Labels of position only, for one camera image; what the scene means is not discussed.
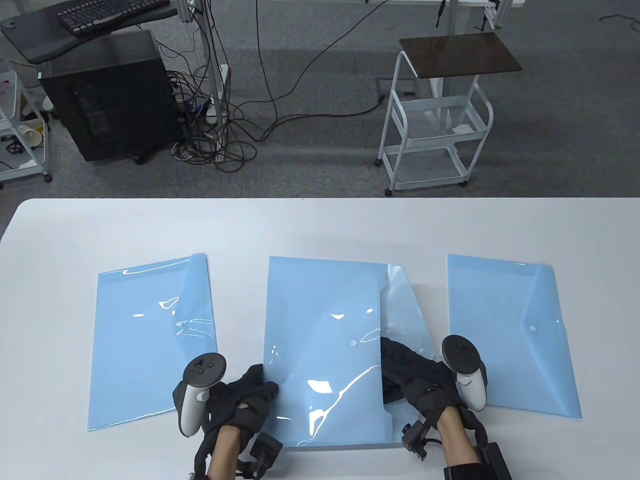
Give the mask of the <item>person's left hand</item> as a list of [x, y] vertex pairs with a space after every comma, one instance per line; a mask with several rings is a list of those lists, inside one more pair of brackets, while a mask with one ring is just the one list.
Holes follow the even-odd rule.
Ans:
[[173, 391], [174, 407], [178, 413], [178, 429], [184, 437], [195, 435], [199, 429], [208, 434], [224, 426], [237, 428], [247, 443], [262, 430], [270, 412], [270, 402], [279, 392], [278, 384], [265, 380], [262, 363], [250, 366], [240, 379], [217, 384], [206, 389], [208, 400], [188, 406], [188, 387], [208, 378], [200, 368], [188, 366]]

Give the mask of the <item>person's right hand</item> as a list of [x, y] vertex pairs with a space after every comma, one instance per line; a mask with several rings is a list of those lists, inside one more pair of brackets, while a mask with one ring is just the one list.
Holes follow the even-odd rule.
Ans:
[[380, 338], [380, 345], [385, 405], [404, 399], [437, 429], [445, 409], [464, 404], [453, 373], [442, 362], [427, 359], [387, 337]]

